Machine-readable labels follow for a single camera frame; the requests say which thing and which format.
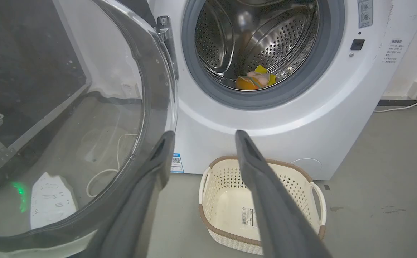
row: black square latch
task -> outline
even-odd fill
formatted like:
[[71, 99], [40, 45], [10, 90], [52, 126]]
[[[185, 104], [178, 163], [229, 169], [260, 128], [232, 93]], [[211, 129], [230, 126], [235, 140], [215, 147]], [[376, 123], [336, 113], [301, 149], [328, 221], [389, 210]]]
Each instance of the black square latch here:
[[361, 50], [363, 48], [364, 39], [353, 39], [350, 50]]

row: white plastic basket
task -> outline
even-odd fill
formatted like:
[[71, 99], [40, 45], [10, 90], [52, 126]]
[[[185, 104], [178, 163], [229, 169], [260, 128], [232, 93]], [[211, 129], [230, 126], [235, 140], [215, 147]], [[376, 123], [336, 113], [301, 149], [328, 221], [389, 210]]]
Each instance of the white plastic basket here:
[[[290, 163], [267, 160], [308, 222], [323, 239], [326, 203], [320, 188], [301, 168]], [[318, 216], [313, 191], [319, 202]], [[253, 198], [242, 181], [236, 156], [214, 160], [202, 176], [199, 188], [200, 218], [216, 242], [227, 247], [262, 255]]]

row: gray rubber seal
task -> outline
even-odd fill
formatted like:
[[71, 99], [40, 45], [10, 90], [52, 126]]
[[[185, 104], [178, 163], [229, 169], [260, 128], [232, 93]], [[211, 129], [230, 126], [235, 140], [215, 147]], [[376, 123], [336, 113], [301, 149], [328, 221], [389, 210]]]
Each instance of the gray rubber seal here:
[[318, 0], [320, 25], [313, 50], [287, 80], [259, 91], [239, 91], [216, 82], [203, 68], [195, 50], [195, 25], [205, 0], [190, 0], [183, 16], [182, 47], [189, 72], [199, 87], [216, 101], [239, 109], [265, 109], [284, 104], [310, 88], [334, 59], [345, 25], [344, 0]]

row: basket handle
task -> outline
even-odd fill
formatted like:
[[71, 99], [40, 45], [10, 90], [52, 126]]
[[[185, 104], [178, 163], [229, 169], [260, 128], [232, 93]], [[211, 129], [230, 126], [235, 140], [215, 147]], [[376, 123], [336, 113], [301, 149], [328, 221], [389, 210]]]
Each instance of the basket handle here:
[[328, 209], [326, 208], [326, 200], [324, 199], [323, 192], [315, 183], [311, 182], [310, 186], [315, 189], [316, 195], [318, 195], [321, 211], [320, 226], [324, 226], [326, 224], [326, 213], [328, 212]]
[[202, 204], [202, 197], [203, 194], [205, 192], [205, 183], [207, 182], [207, 175], [208, 172], [210, 171], [211, 168], [207, 168], [203, 175], [202, 175], [202, 180], [200, 181], [200, 186], [199, 186], [199, 204]]

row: baseboard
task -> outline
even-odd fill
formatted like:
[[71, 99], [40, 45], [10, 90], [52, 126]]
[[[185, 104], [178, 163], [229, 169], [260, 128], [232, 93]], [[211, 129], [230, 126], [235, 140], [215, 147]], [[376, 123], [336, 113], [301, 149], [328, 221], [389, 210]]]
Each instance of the baseboard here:
[[380, 100], [377, 106], [410, 106], [415, 103], [415, 100]]

